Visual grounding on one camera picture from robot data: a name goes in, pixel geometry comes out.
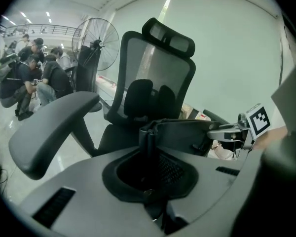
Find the tiled floor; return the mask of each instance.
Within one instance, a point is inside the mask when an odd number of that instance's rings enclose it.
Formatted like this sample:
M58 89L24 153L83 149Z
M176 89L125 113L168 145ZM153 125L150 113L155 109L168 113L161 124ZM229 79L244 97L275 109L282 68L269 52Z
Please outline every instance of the tiled floor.
M35 100L31 102L30 109L35 107ZM11 158L8 142L13 133L26 120L19 122L14 116L15 106L5 109L0 104L0 161L3 169L8 172L4 195L15 204L19 204L32 190L55 176L75 162L89 158L83 149L76 143L71 135L66 139L49 166L45 176L40 180L32 180L23 174ZM103 111L88 113L85 122L96 147L98 147L102 134L109 124L103 118Z

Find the fan stand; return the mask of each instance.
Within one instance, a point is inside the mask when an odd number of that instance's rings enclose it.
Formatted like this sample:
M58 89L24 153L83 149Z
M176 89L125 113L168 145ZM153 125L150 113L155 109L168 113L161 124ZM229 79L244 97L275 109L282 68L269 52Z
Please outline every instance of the fan stand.
M99 65L99 60L100 60L100 56L101 56L101 48L103 47L103 42L101 42L100 40L96 40L93 43L93 48L96 48L97 51L95 53L95 68L97 68L96 70L92 71L92 84L91 84L91 88L90 91L91 92L96 92L96 82L95 82L95 71L98 71L98 65ZM95 113L98 112L102 109L102 104L99 102L97 103L95 106L93 106L91 108L91 110L89 110L90 113Z

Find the chair seat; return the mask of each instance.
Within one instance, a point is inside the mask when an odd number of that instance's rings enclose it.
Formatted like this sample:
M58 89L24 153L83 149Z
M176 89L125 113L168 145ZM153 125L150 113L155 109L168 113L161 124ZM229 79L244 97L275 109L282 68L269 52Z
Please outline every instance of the chair seat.
M110 153L138 145L138 128L110 124L106 127L99 145L99 151Z

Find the standing fan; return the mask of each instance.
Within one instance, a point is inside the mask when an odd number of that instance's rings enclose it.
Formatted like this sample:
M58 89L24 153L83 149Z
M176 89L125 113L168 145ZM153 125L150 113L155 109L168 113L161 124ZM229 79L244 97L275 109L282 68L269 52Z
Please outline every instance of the standing fan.
M78 66L72 75L76 91L96 92L96 73L108 69L116 60L119 37L114 26L102 18L90 18L76 29L72 50ZM90 112L102 108L98 103Z

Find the office chair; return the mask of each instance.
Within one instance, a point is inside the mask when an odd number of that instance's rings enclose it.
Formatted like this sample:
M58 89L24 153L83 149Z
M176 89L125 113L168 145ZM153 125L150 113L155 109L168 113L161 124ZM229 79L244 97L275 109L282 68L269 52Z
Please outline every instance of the office chair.
M114 101L112 106L103 102L104 118L112 124L107 126L99 150L136 146L140 127L152 120L179 117L195 74L190 59L194 52L192 39L155 18L144 24L141 34L129 31L123 35Z

